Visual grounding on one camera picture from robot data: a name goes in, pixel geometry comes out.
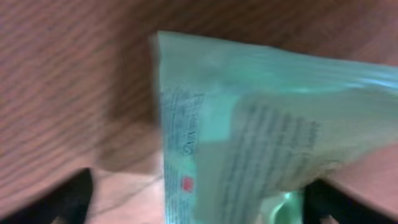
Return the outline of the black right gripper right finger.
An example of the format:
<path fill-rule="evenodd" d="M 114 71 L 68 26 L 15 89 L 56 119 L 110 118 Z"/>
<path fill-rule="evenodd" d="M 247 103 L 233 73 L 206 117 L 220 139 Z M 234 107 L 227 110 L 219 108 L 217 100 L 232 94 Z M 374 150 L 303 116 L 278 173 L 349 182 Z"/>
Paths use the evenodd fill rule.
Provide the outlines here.
<path fill-rule="evenodd" d="M 321 224 L 332 217 L 339 224 L 395 224 L 397 220 L 351 198 L 323 180 L 304 188 L 303 223 Z"/>

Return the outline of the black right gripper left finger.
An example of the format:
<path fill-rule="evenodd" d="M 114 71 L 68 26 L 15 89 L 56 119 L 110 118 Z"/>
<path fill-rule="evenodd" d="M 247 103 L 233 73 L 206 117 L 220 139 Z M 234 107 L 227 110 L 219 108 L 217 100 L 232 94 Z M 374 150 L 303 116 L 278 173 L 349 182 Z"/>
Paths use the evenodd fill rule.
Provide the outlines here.
<path fill-rule="evenodd" d="M 41 198 L 1 218 L 1 224 L 84 224 L 93 196 L 91 169 L 84 168 Z"/>

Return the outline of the light green wipes packet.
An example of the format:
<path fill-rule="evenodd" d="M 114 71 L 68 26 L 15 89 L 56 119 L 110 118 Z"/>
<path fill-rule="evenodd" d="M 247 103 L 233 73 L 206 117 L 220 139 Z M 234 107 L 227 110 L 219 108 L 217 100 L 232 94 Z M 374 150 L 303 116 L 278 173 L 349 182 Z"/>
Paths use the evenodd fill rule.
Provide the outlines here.
<path fill-rule="evenodd" d="M 397 142 L 397 68 L 160 31 L 165 221 L 300 223 L 300 189 Z"/>

